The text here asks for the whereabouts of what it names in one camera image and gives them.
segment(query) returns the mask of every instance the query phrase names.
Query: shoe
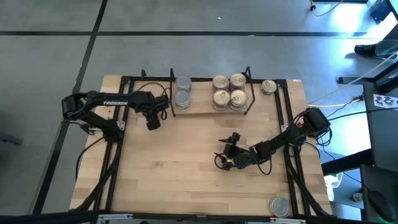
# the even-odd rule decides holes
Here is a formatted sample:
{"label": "shoe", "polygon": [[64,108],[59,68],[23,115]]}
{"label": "shoe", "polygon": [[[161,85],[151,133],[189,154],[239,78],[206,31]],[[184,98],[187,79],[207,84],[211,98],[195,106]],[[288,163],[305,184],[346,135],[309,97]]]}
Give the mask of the shoe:
{"label": "shoe", "polygon": [[376,44],[368,44],[368,45],[355,45],[354,51],[355,53],[366,56],[366,57],[375,57]]}

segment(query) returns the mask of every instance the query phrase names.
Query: white cable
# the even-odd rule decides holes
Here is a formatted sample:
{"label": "white cable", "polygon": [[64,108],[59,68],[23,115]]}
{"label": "white cable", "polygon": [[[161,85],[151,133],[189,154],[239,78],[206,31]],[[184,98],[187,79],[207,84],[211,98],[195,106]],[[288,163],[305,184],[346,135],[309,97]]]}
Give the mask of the white cable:
{"label": "white cable", "polygon": [[376,69],[378,69],[381,65],[383,65],[384,63],[386,63],[386,62],[387,62],[390,58],[392,58],[396,53],[398,53],[398,50],[397,50],[396,52],[392,53],[388,58],[386,58],[384,61],[382,61],[382,62],[381,62],[380,64],[378,64],[376,67],[374,67],[372,70],[366,72],[365,74],[361,75],[360,77],[358,77],[357,79],[353,80],[352,82],[349,82],[349,83],[343,85],[342,87],[338,88],[337,90],[335,90],[335,91],[333,91],[333,92],[331,92],[331,93],[328,93],[328,94],[326,94],[325,96],[323,96],[323,97],[321,97],[321,98],[319,98],[319,99],[317,99],[317,100],[314,100],[314,101],[309,102],[308,104],[312,104],[312,103],[314,103],[314,102],[316,102],[316,101],[322,100],[322,99],[324,99],[324,98],[326,98],[326,97],[328,97],[328,96],[330,96],[330,95],[336,93],[337,91],[341,90],[342,88],[346,88],[348,85],[351,85],[351,84],[353,84],[354,82],[360,80],[361,78],[363,78],[363,77],[369,75],[370,73],[372,73],[373,71],[375,71]]}

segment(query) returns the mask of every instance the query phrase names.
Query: white sticker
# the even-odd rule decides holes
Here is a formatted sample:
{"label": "white sticker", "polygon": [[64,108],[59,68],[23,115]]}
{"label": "white sticker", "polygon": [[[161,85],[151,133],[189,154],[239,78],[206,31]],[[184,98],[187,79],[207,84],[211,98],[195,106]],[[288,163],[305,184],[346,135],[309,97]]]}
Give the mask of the white sticker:
{"label": "white sticker", "polygon": [[375,106],[381,108],[395,108],[398,107],[398,98],[373,94],[373,103]]}

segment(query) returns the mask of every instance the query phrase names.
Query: wooden board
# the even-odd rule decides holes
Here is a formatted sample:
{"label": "wooden board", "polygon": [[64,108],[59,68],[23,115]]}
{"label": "wooden board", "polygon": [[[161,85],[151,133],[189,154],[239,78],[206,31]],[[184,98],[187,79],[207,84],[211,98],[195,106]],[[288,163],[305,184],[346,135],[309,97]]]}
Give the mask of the wooden board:
{"label": "wooden board", "polygon": [[[105,76],[102,91],[117,92],[120,76]],[[136,82],[134,89],[145,82]],[[288,80],[293,114],[306,109],[302,82]],[[255,85],[256,102],[248,115],[203,114],[177,116],[171,111],[161,127],[148,131],[145,118],[130,110],[121,162],[113,197],[114,212],[265,215],[271,216],[269,201],[274,197],[289,198],[289,187],[282,153],[272,156],[272,172],[262,175],[256,166],[244,170],[219,170],[213,163],[214,152],[222,152],[225,139],[233,131],[241,135],[239,145],[251,146],[279,134],[274,95],[263,95]],[[159,86],[146,86],[159,95]],[[280,90],[282,109],[285,108]],[[112,117],[112,107],[99,107],[96,113]],[[284,121],[287,115],[284,110]],[[89,136],[87,144],[101,137]],[[105,142],[97,144],[83,156],[70,207],[82,203],[98,181]],[[323,181],[318,152],[304,145],[301,152],[308,189],[324,210],[331,213]],[[261,165],[264,171],[269,162]],[[103,194],[101,208],[107,194]],[[298,208],[303,213],[300,191],[296,186]]]}
{"label": "wooden board", "polygon": [[[177,91],[175,85],[173,87],[173,94],[175,95]],[[245,86],[244,89],[247,96],[251,96],[250,85]],[[187,109],[181,110],[176,107],[174,102],[174,113],[175,114],[212,114],[212,113],[244,113],[248,109],[248,104],[251,100],[247,100],[246,105],[242,107],[241,110],[232,110],[229,106],[223,110],[218,111],[213,107],[213,82],[192,82],[190,95],[190,106]]]}

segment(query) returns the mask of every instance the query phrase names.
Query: stack of cans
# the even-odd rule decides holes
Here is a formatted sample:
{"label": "stack of cans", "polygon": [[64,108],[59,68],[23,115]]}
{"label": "stack of cans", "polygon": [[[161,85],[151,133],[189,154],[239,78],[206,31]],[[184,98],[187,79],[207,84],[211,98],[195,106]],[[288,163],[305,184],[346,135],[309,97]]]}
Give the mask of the stack of cans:
{"label": "stack of cans", "polygon": [[277,89],[277,84],[272,80],[264,80],[261,83],[261,92],[265,95],[273,94]]}
{"label": "stack of cans", "polygon": [[189,92],[192,88],[191,78],[181,75],[175,79],[177,92],[174,96],[174,102],[178,109],[187,109],[190,105]]}
{"label": "stack of cans", "polygon": [[218,111],[223,111],[227,108],[230,101],[229,93],[225,90],[218,90],[213,97],[213,107]]}
{"label": "stack of cans", "polygon": [[229,87],[229,80],[225,75],[217,75],[213,78],[213,92],[218,90],[227,90]]}
{"label": "stack of cans", "polygon": [[248,96],[242,90],[235,90],[231,93],[231,104],[229,107],[232,110],[239,111],[246,105]]}
{"label": "stack of cans", "polygon": [[246,77],[242,73],[235,73],[229,79],[229,91],[242,90],[246,84]]}

